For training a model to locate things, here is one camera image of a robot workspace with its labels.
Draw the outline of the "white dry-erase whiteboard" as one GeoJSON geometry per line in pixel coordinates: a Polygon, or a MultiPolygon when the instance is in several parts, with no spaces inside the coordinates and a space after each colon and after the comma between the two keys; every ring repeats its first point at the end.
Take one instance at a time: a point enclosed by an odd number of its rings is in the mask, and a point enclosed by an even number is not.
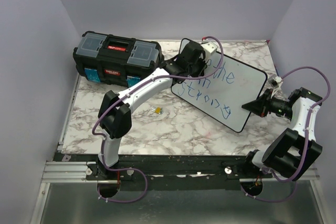
{"type": "Polygon", "coordinates": [[[225,55],[218,70],[220,49],[210,56],[201,80],[184,80],[171,87],[174,95],[234,132],[241,132],[250,116],[242,105],[256,100],[268,79],[266,72],[225,55]]]}

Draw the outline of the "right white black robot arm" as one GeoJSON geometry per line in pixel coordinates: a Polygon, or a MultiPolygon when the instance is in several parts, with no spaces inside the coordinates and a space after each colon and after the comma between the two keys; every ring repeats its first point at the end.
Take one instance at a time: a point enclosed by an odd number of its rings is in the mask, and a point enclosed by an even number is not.
{"type": "Polygon", "coordinates": [[[272,92],[273,89],[266,89],[259,98],[241,107],[262,118],[271,113],[285,117],[290,120],[290,126],[265,151],[250,151],[241,165],[241,171],[252,178],[259,174],[260,169],[272,169],[282,177],[290,178],[299,169],[303,158],[303,166],[293,178],[296,181],[322,153],[322,146],[316,143],[314,135],[322,97],[300,88],[294,90],[285,101],[272,97],[272,92]]]}

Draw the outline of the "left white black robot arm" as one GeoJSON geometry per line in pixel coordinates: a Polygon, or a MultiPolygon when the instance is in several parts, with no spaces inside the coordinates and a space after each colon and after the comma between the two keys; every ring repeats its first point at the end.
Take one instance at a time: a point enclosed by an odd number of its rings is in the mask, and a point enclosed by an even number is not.
{"type": "Polygon", "coordinates": [[[163,90],[184,80],[204,78],[204,70],[209,57],[217,51],[217,46],[206,38],[201,43],[190,41],[175,57],[164,60],[148,77],[119,93],[107,92],[102,100],[98,119],[92,134],[102,136],[98,154],[98,173],[104,179],[112,179],[119,169],[121,139],[131,130],[132,113],[145,101],[163,90]]]}

